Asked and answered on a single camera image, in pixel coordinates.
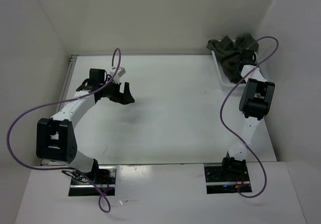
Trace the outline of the olive green shorts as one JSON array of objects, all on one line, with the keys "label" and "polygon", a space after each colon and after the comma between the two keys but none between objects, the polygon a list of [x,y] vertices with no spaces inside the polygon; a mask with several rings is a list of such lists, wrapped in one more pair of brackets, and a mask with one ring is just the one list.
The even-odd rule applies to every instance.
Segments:
[{"label": "olive green shorts", "polygon": [[259,44],[250,33],[238,36],[233,41],[229,36],[221,40],[211,39],[206,48],[215,53],[217,61],[221,64],[224,74],[230,82],[238,83],[242,76],[240,75],[240,62],[244,50],[249,49],[253,52],[258,51]]}]

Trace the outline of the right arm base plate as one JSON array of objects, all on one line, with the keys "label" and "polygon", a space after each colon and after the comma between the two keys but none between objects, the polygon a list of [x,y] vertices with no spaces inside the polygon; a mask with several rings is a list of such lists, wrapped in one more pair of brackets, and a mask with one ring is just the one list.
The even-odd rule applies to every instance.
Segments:
[{"label": "right arm base plate", "polygon": [[247,168],[242,174],[227,176],[221,165],[204,165],[207,194],[251,193],[252,188]]}]

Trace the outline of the white plastic basket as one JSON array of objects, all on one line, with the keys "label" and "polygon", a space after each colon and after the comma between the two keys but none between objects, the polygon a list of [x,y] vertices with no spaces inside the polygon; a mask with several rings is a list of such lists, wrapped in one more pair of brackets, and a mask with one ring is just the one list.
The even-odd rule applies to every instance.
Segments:
[{"label": "white plastic basket", "polygon": [[[222,83],[224,85],[228,85],[228,86],[232,87],[236,83],[232,83],[229,81],[229,79],[227,78],[227,76],[223,72],[221,64],[217,61],[215,53],[213,51],[211,51],[211,52],[212,52],[213,58],[215,60],[215,64],[218,69],[218,73],[220,75],[220,78],[222,79]],[[242,59],[240,62],[240,69],[241,69],[240,75],[242,76],[242,78],[238,83],[240,83],[241,85],[244,85],[247,82],[247,79],[254,75],[254,73],[251,73],[250,71],[254,70],[257,67],[258,62],[259,62],[259,60],[257,60],[257,51],[253,52],[249,49],[246,49],[243,51]]]}]

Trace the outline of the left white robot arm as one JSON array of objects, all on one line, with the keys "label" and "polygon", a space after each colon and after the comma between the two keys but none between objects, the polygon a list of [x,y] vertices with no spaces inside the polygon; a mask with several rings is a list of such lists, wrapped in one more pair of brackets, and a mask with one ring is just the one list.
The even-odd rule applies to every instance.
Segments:
[{"label": "left white robot arm", "polygon": [[110,73],[103,69],[91,68],[89,77],[76,89],[74,101],[67,103],[50,118],[41,118],[37,123],[36,155],[40,159],[56,161],[82,172],[88,183],[96,183],[102,170],[94,158],[81,153],[77,147],[74,128],[81,118],[106,97],[110,101],[127,105],[135,100],[130,93],[129,83],[122,86],[120,78],[125,69],[113,68]]}]

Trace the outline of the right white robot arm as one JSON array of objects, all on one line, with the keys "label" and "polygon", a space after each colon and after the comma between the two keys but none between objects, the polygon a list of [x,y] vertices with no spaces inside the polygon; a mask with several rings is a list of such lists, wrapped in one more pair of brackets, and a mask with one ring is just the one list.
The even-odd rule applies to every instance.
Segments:
[{"label": "right white robot arm", "polygon": [[232,180],[245,171],[248,148],[254,132],[260,121],[269,113],[275,84],[267,81],[257,67],[256,55],[252,50],[241,53],[239,73],[246,82],[239,103],[239,110],[243,113],[243,127],[241,140],[233,144],[222,161],[220,175],[225,180]]}]

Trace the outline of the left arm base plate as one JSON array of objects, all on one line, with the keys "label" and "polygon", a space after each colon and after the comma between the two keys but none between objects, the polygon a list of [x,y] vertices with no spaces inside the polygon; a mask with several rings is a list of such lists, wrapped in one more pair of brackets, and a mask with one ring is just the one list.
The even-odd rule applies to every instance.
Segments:
[{"label": "left arm base plate", "polygon": [[[116,167],[100,168],[101,174],[93,182],[105,196],[115,195]],[[62,173],[71,178],[68,196],[99,196],[100,194],[84,177],[75,171],[63,170]]]}]

